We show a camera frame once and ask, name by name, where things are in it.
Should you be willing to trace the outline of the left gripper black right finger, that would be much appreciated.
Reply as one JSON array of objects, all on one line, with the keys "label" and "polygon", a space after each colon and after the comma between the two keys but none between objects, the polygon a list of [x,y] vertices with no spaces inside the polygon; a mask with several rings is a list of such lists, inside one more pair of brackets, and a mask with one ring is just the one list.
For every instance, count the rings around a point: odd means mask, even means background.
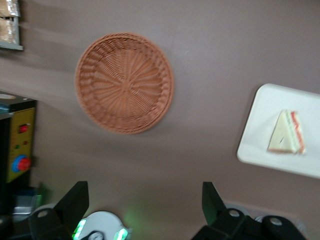
[{"label": "left gripper black right finger", "polygon": [[266,215],[255,220],[241,210],[226,207],[212,182],[202,183],[202,211],[207,225],[193,240],[305,240],[287,218]]}]

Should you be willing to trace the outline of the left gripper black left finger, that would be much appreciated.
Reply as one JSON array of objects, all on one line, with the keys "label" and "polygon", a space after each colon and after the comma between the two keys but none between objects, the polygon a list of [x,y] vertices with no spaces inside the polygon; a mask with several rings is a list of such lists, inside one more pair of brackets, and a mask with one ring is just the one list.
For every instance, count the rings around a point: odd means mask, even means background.
[{"label": "left gripper black left finger", "polygon": [[78,181],[53,207],[34,211],[22,221],[0,217],[2,240],[72,240],[75,229],[89,208],[87,181]]}]

